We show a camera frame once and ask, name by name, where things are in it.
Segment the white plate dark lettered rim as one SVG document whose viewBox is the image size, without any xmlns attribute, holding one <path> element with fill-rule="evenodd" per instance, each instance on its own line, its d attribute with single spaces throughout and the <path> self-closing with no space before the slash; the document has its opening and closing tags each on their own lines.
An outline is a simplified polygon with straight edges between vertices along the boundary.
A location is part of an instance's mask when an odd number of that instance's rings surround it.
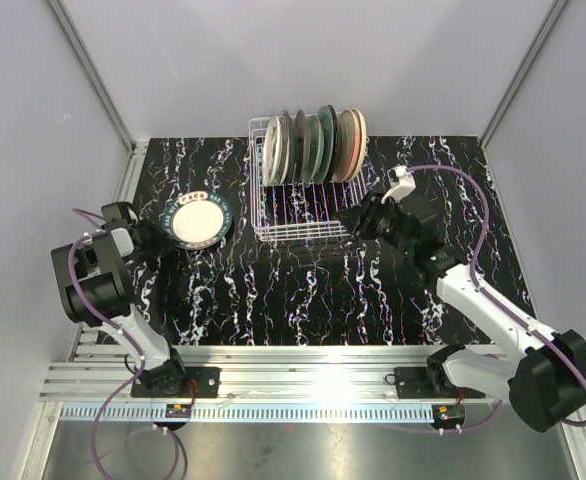
<svg viewBox="0 0 586 480">
<path fill-rule="evenodd" d="M 203 250 L 218 244 L 233 223 L 230 203 L 209 191 L 184 193 L 164 210 L 160 219 L 162 230 L 184 250 Z"/>
</svg>

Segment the pink cream branch plate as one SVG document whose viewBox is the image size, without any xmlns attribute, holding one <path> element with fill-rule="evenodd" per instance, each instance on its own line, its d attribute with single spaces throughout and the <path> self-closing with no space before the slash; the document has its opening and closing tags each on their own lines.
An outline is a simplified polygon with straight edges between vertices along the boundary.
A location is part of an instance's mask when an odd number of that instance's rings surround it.
<svg viewBox="0 0 586 480">
<path fill-rule="evenodd" d="M 338 116 L 339 156 L 333 180 L 344 182 L 349 178 L 353 165 L 357 160 L 357 148 L 360 145 L 359 118 L 352 110 L 343 111 Z"/>
</svg>

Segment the orange cream leaf plate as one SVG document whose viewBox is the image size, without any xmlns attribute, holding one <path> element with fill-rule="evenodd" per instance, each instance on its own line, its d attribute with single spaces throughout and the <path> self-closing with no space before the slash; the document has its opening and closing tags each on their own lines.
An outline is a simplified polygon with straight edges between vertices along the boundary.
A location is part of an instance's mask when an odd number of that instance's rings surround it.
<svg viewBox="0 0 586 480">
<path fill-rule="evenodd" d="M 353 171 L 351 180 L 355 179 L 362 169 L 364 159 L 366 156 L 367 141 L 368 141 L 367 124 L 366 124 L 366 120 L 365 120 L 363 113 L 359 109 L 356 109 L 356 108 L 353 108 L 352 111 L 355 113 L 355 115 L 357 116 L 357 119 L 359 121 L 360 146 L 359 146 L 359 153 L 358 153 L 358 161 L 357 161 L 356 167 Z"/>
</svg>

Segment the green plate with flower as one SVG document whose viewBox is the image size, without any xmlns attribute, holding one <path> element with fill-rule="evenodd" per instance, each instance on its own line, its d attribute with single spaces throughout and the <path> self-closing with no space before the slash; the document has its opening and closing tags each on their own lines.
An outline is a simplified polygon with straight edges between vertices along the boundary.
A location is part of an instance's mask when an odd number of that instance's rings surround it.
<svg viewBox="0 0 586 480">
<path fill-rule="evenodd" d="M 309 117 L 310 154 L 304 174 L 304 182 L 313 184 L 318 178 L 324 156 L 324 130 L 317 114 Z"/>
</svg>

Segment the dark striped rim plate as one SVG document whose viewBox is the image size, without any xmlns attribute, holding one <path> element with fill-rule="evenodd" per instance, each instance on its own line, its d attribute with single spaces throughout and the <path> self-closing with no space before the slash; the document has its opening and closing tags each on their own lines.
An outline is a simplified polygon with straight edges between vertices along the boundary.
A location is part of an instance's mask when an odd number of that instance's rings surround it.
<svg viewBox="0 0 586 480">
<path fill-rule="evenodd" d="M 331 180 L 334 172 L 334 161 L 339 147 L 339 126 L 337 113 L 332 105 L 325 105 L 318 111 L 318 119 L 323 132 L 322 163 L 318 170 L 317 180 L 320 183 Z"/>
</svg>

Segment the grey reindeer snowflake plate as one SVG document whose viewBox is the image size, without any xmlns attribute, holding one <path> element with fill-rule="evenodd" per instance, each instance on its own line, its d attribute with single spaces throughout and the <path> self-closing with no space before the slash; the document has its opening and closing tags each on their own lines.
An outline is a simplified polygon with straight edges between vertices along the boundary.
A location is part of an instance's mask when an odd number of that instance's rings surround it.
<svg viewBox="0 0 586 480">
<path fill-rule="evenodd" d="M 294 180 L 296 183 L 303 182 L 304 172 L 310 158 L 310 127 L 309 118 L 303 110 L 299 110 L 295 117 L 296 150 Z"/>
</svg>

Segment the white blue sunburst plate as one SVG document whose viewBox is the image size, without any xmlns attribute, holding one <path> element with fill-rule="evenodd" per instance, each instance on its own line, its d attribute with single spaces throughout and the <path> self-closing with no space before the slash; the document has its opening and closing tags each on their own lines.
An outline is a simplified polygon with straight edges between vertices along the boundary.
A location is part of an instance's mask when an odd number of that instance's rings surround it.
<svg viewBox="0 0 586 480">
<path fill-rule="evenodd" d="M 289 170 L 291 168 L 291 158 L 292 158 L 292 150 L 293 150 L 293 141 L 294 141 L 294 127 L 293 121 L 290 114 L 287 111 L 283 112 L 283 127 L 282 127 L 282 135 L 283 135 L 283 147 L 282 147 L 282 156 L 280 162 L 280 173 L 278 184 L 283 185 L 288 181 L 289 177 Z"/>
</svg>

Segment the white watermelon plate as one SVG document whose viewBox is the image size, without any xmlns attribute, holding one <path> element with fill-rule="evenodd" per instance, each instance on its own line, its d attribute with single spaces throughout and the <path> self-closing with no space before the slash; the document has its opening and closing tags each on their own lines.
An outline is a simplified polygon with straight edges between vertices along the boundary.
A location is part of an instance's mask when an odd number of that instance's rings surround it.
<svg viewBox="0 0 586 480">
<path fill-rule="evenodd" d="M 281 116 L 270 118 L 262 149 L 262 181 L 265 187 L 275 186 L 282 177 L 284 155 L 284 120 Z"/>
</svg>

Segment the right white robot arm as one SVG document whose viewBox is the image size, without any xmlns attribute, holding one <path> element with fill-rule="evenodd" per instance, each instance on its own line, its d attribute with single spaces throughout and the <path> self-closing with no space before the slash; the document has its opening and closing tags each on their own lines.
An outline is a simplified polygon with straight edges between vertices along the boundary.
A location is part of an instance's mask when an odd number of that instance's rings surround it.
<svg viewBox="0 0 586 480">
<path fill-rule="evenodd" d="M 527 318 L 474 267 L 447 246 L 429 202 L 410 194 L 400 201 L 368 193 L 333 216 L 360 239 L 380 240 L 399 255 L 404 276 L 436 295 L 480 328 L 501 358 L 464 346 L 444 347 L 427 360 L 426 385 L 438 397 L 459 388 L 508 402 L 531 429 L 545 432 L 586 405 L 586 341 Z"/>
</svg>

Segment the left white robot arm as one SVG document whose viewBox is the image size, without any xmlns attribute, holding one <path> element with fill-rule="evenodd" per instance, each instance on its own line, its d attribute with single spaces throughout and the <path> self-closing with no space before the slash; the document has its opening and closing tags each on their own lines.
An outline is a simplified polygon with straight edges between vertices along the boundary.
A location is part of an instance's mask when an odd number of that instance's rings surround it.
<svg viewBox="0 0 586 480">
<path fill-rule="evenodd" d="M 116 340 L 134 360 L 141 393 L 176 397 L 188 373 L 170 342 L 156 332 L 135 305 L 126 268 L 131 258 L 158 260 L 177 250 L 177 242 L 140 218 L 129 202 L 101 208 L 93 234 L 51 251 L 61 304 L 74 323 L 94 327 Z"/>
</svg>

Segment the left aluminium frame post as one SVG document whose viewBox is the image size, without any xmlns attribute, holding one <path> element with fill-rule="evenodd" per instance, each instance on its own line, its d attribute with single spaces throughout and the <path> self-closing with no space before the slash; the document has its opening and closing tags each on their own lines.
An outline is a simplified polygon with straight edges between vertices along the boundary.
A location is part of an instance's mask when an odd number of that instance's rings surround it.
<svg viewBox="0 0 586 480">
<path fill-rule="evenodd" d="M 122 115 L 120 114 L 112 96 L 91 58 L 91 55 L 75 25 L 70 13 L 60 0 L 44 0 L 44 6 L 49 11 L 53 21 L 57 25 L 64 41 L 74 57 L 84 79 L 98 101 L 102 112 L 106 116 L 117 139 L 123 146 L 128 156 L 131 156 L 136 148 L 137 140 L 130 133 Z"/>
</svg>

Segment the aluminium frame post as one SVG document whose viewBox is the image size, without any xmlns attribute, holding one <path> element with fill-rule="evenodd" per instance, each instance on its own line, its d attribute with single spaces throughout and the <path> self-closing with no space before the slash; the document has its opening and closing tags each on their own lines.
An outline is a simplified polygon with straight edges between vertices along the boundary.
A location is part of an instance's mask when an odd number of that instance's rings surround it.
<svg viewBox="0 0 586 480">
<path fill-rule="evenodd" d="M 102 112 L 106 116 L 117 139 L 123 146 L 128 156 L 131 156 L 136 148 L 137 140 L 130 133 L 122 115 L 120 114 L 112 96 L 91 58 L 91 55 L 75 25 L 70 13 L 60 0 L 44 0 L 44 6 L 49 11 L 53 21 L 57 25 L 64 41 L 74 57 L 84 79 L 98 101 Z"/>
<path fill-rule="evenodd" d="M 551 3 L 480 136 L 483 150 L 489 146 L 571 4 L 571 0 L 554 0 Z"/>
</svg>

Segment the aluminium mounting rail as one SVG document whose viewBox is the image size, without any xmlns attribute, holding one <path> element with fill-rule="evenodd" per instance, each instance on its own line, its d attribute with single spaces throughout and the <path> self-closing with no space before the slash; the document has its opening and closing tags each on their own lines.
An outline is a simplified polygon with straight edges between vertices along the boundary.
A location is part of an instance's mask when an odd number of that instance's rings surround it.
<svg viewBox="0 0 586 480">
<path fill-rule="evenodd" d="M 422 366 L 438 346 L 180 346 L 188 366 L 220 369 L 221 403 L 382 403 L 396 398 L 385 376 Z M 40 401 L 102 401 L 130 377 L 123 348 L 81 344 L 49 365 Z"/>
</svg>

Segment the right aluminium frame post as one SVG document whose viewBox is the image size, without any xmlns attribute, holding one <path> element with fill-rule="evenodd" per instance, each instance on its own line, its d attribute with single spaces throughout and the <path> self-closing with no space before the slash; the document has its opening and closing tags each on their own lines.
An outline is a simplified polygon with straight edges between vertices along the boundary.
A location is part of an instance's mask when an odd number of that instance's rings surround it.
<svg viewBox="0 0 586 480">
<path fill-rule="evenodd" d="M 483 150 L 489 146 L 571 4 L 571 0 L 554 0 L 551 3 L 480 136 Z"/>
</svg>

